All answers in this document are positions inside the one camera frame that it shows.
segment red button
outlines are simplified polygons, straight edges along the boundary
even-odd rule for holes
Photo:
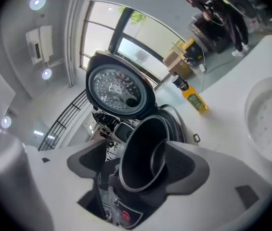
[[[122,214],[123,214],[124,220],[130,221],[130,216],[129,216],[129,214],[125,210],[123,210]]]

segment black bottle cap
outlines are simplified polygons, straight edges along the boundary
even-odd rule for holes
[[[185,80],[183,80],[179,75],[175,75],[172,79],[172,83],[180,88],[182,91],[188,90],[189,86]]]

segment white shoe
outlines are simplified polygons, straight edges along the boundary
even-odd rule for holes
[[[249,46],[248,46],[248,45],[242,43],[242,46],[243,46],[243,49],[244,49],[245,51],[249,51]]]
[[[237,57],[237,56],[243,57],[244,53],[242,51],[235,50],[235,51],[232,52],[232,55],[235,56],[235,57]]]

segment ceiling air conditioning unit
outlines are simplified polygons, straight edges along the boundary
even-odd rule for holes
[[[49,57],[53,55],[52,26],[41,26],[27,32],[26,41],[33,65],[40,61],[49,61]]]

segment bottle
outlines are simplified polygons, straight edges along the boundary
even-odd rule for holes
[[[172,83],[176,85],[183,94],[183,97],[200,113],[208,111],[208,106],[202,100],[198,92],[187,84],[180,76],[175,75],[172,79]]]

